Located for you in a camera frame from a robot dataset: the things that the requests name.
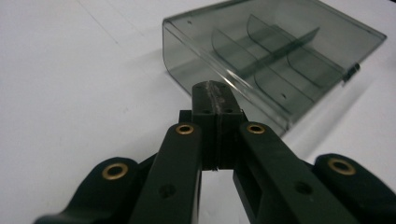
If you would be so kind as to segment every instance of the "white background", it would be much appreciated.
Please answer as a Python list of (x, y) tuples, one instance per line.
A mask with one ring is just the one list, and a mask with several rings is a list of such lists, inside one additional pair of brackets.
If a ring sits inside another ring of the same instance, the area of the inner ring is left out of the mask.
[[(216, 2), (0, 1), (0, 223), (58, 213), (99, 162), (158, 150), (191, 108), (163, 65), (162, 20)], [(388, 39), (284, 140), (310, 162), (351, 157), (396, 190), (396, 4), (324, 2)], [(248, 223), (231, 176), (204, 173), (200, 223)]]

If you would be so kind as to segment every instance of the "white table surface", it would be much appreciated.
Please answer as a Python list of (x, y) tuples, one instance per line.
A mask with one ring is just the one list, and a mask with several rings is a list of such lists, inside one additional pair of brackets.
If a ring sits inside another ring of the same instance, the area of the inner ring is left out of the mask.
[[(0, 223), (58, 213), (99, 162), (159, 149), (191, 108), (163, 65), (162, 20), (216, 2), (0, 1)], [(351, 157), (396, 190), (396, 4), (324, 2), (388, 39), (284, 140), (310, 162)], [(248, 223), (231, 176), (204, 173), (200, 223)]]

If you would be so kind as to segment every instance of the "clear plastic box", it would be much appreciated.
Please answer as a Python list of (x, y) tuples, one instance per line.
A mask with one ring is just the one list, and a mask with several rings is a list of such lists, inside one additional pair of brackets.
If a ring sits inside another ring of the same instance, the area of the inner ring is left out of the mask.
[(230, 85), (247, 117), (284, 133), (386, 36), (316, 0), (230, 1), (163, 20), (163, 60), (191, 93)]

